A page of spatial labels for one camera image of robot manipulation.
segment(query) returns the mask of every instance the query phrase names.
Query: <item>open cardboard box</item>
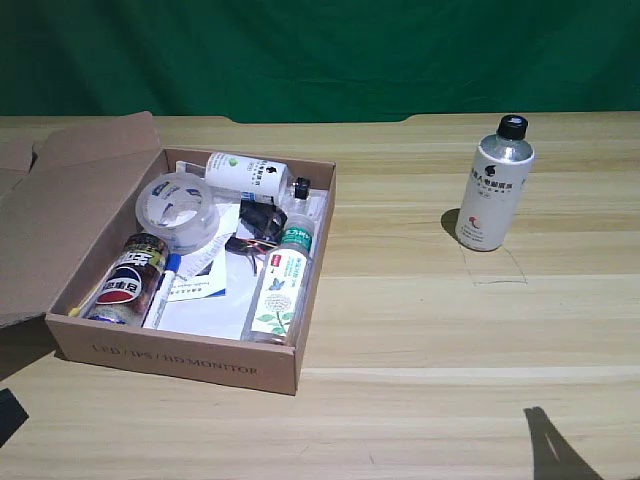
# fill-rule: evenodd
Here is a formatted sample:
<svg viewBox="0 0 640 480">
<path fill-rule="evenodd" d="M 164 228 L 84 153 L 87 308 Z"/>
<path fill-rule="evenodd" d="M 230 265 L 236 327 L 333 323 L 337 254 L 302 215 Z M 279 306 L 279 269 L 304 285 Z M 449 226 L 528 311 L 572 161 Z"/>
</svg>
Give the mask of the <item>open cardboard box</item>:
<svg viewBox="0 0 640 480">
<path fill-rule="evenodd" d="M 0 326 L 44 313 L 71 361 L 295 394 L 334 206 L 333 163 L 260 157 L 285 162 L 328 191 L 293 346 L 67 316 L 139 231 L 134 206 L 141 189 L 176 161 L 204 165 L 210 153 L 162 148 L 148 112 L 53 133 L 31 172 L 0 203 Z"/>
</svg>

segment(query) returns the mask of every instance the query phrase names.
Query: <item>green curtain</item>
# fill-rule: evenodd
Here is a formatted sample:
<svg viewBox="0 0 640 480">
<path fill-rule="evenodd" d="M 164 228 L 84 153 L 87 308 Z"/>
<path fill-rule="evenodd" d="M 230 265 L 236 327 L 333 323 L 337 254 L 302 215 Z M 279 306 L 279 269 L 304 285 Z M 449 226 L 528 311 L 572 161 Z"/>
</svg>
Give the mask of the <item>green curtain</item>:
<svg viewBox="0 0 640 480">
<path fill-rule="evenodd" d="M 640 110 L 638 0 L 0 0 L 0 115 Z"/>
</svg>

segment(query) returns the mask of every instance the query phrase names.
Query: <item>wood grain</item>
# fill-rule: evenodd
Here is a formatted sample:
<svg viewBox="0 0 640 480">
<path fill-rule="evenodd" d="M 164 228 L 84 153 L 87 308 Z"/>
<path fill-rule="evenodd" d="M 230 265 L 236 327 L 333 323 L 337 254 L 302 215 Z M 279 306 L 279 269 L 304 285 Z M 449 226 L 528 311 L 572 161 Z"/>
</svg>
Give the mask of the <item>wood grain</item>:
<svg viewBox="0 0 640 480">
<path fill-rule="evenodd" d="M 538 160 L 488 254 L 445 214 L 499 115 L 158 118 L 166 145 L 338 163 L 299 394 L 49 354 L 3 382 L 31 418 L 0 478 L 533 478 L 533 406 L 603 478 L 640 475 L 640 113 L 527 117 Z M 3 117 L 0 140 L 84 120 Z"/>
</svg>

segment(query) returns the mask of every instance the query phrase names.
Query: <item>box flap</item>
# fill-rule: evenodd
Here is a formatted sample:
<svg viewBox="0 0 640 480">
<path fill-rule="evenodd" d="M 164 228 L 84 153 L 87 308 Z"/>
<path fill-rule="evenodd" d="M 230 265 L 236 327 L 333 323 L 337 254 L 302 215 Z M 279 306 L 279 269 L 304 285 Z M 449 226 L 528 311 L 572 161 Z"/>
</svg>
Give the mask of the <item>box flap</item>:
<svg viewBox="0 0 640 480">
<path fill-rule="evenodd" d="M 16 137 L 0 145 L 0 202 L 31 168 L 33 140 Z"/>
<path fill-rule="evenodd" d="M 149 114 L 54 133 L 42 152 L 0 203 L 0 326 L 49 311 L 123 203 L 166 171 Z"/>
<path fill-rule="evenodd" d="M 34 171 L 90 163 L 160 147 L 149 112 L 87 123 L 52 133 L 38 154 Z"/>
</svg>

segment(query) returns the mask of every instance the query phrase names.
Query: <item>black cable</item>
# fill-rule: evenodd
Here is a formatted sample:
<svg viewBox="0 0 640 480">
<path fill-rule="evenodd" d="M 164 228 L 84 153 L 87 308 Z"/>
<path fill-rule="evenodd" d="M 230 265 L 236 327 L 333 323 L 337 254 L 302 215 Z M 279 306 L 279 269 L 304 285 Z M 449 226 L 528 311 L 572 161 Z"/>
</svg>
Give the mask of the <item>black cable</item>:
<svg viewBox="0 0 640 480">
<path fill-rule="evenodd" d="M 240 220 L 254 238 L 238 238 L 232 235 L 225 245 L 225 250 L 250 259 L 253 273 L 257 275 L 255 257 L 264 255 L 278 246 L 287 215 L 275 205 L 243 200 L 240 203 Z"/>
</svg>

